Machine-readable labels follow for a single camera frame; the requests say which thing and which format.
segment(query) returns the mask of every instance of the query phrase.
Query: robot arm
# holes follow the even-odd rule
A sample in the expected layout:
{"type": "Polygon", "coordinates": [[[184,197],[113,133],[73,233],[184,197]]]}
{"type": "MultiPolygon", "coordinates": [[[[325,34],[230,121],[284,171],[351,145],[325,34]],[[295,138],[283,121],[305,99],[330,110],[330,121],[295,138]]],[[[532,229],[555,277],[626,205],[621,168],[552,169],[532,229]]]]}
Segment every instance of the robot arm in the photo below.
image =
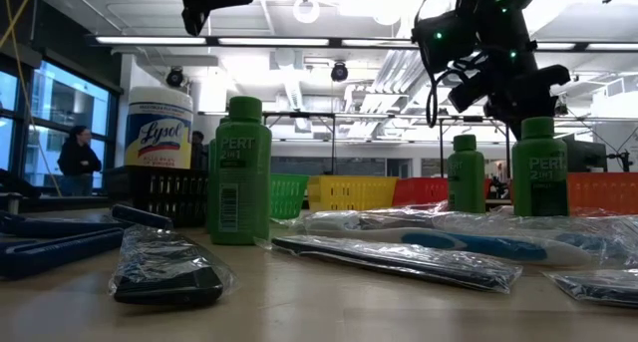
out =
{"type": "Polygon", "coordinates": [[[434,91],[428,99],[431,127],[437,121],[436,85],[449,74],[462,80],[449,95],[459,112],[487,97],[485,115],[508,124],[517,139],[524,119],[553,117],[557,98],[549,88],[569,82],[569,71],[558,65],[538,69],[536,43],[522,15],[531,1],[457,0],[454,11],[415,19],[412,39],[419,44],[434,91]],[[437,73],[443,74],[435,79],[437,73]]]}

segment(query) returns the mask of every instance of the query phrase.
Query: green shampoo bottle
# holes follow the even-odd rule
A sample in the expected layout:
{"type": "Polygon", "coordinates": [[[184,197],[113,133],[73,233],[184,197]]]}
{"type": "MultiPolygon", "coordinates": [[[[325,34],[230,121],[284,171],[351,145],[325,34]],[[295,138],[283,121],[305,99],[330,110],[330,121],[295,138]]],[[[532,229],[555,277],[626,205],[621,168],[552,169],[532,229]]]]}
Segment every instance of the green shampoo bottle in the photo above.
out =
{"type": "MultiPolygon", "coordinates": [[[[219,125],[230,122],[230,118],[224,117],[219,120],[219,125]]],[[[206,201],[206,230],[209,234],[219,221],[219,200],[217,193],[219,192],[219,180],[217,171],[217,156],[215,139],[208,144],[208,196],[206,201]]]]}
{"type": "Polygon", "coordinates": [[[522,122],[522,140],[512,148],[514,213],[568,216],[567,144],[554,138],[554,120],[522,122]]]}
{"type": "Polygon", "coordinates": [[[485,213],[485,161],[477,152],[477,137],[456,136],[454,149],[448,158],[448,208],[485,213]]]}
{"type": "Polygon", "coordinates": [[[210,227],[216,244],[247,245],[269,238],[270,145],[261,125],[261,101],[230,99],[227,123],[215,134],[218,217],[210,227]]]}

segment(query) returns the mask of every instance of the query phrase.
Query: yellow cable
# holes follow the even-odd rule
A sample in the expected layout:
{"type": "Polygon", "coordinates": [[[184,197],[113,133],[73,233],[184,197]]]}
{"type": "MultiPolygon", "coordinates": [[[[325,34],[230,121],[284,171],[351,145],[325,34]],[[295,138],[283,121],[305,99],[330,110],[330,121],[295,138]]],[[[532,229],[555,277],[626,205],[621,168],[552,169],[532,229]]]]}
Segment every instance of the yellow cable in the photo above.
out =
{"type": "MultiPolygon", "coordinates": [[[[29,91],[27,90],[27,84],[25,83],[24,74],[22,72],[22,64],[20,63],[20,52],[18,50],[18,41],[16,39],[16,34],[14,31],[15,22],[17,22],[17,19],[20,18],[19,14],[21,12],[18,11],[18,15],[16,15],[16,19],[13,20],[11,18],[12,16],[11,1],[5,0],[5,2],[7,3],[7,16],[9,17],[9,21],[12,22],[12,24],[9,25],[9,29],[7,33],[5,33],[5,36],[11,35],[11,39],[13,40],[13,51],[16,55],[16,61],[18,62],[18,75],[20,78],[20,85],[22,86],[22,93],[24,94],[24,102],[26,103],[26,106],[27,106],[27,112],[29,113],[31,126],[33,127],[33,133],[37,135],[38,131],[36,129],[36,122],[33,119],[33,112],[31,111],[31,103],[29,102],[29,91]]],[[[26,6],[26,2],[27,0],[25,0],[25,2],[22,3],[23,7],[26,6]]],[[[49,163],[47,163],[47,158],[44,155],[44,150],[42,149],[42,145],[40,144],[40,139],[38,139],[38,149],[40,150],[40,155],[42,155],[42,159],[44,161],[44,166],[47,169],[47,173],[51,177],[51,181],[53,182],[53,185],[56,188],[56,192],[58,193],[59,197],[62,197],[62,192],[60,191],[60,187],[58,186],[58,181],[56,180],[55,176],[51,173],[51,169],[49,168],[49,163]]]]}
{"type": "Polygon", "coordinates": [[[22,1],[20,8],[16,12],[15,18],[11,19],[11,8],[9,8],[8,1],[7,1],[7,8],[9,9],[9,28],[7,28],[7,31],[2,36],[2,39],[0,39],[0,48],[2,48],[4,43],[7,41],[7,38],[9,38],[9,34],[13,33],[16,23],[18,23],[18,20],[22,16],[22,13],[24,13],[24,9],[27,7],[27,3],[29,3],[29,0],[22,1]]]}

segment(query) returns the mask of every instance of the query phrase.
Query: person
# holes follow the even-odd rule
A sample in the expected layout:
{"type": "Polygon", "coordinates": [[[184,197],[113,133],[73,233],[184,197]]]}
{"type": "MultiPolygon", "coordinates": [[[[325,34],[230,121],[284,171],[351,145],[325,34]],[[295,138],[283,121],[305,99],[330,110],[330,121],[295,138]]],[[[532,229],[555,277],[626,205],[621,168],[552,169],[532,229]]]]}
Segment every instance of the person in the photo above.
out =
{"type": "Polygon", "coordinates": [[[190,137],[191,149],[190,149],[190,168],[196,170],[206,169],[206,151],[203,147],[203,133],[200,131],[192,132],[190,137]]]}
{"type": "Polygon", "coordinates": [[[62,145],[58,166],[64,174],[60,184],[64,196],[90,196],[93,192],[93,171],[100,171],[102,163],[90,143],[91,131],[76,126],[62,145]]]}

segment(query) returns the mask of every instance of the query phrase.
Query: lysol disinfecting wipes container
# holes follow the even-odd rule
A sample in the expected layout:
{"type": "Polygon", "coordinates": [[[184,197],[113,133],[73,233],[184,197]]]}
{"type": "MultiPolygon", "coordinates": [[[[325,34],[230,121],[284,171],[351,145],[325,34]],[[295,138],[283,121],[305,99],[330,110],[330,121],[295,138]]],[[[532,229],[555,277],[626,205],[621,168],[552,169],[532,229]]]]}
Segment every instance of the lysol disinfecting wipes container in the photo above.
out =
{"type": "Polygon", "coordinates": [[[129,94],[125,165],[190,169],[192,99],[159,87],[129,94]]]}

